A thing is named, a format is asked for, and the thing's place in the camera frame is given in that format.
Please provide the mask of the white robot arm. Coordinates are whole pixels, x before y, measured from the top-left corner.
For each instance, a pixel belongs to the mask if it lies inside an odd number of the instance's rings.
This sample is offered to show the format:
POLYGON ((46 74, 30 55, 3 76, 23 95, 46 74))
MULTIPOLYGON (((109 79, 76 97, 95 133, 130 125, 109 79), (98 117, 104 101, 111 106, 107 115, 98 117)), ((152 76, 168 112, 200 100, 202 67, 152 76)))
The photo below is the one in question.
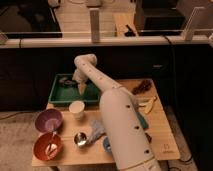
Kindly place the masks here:
POLYGON ((90 79, 102 92, 99 110, 119 171, 162 171, 145 131, 137 118, 139 104, 123 85, 96 68, 94 54, 76 56, 73 78, 90 79))

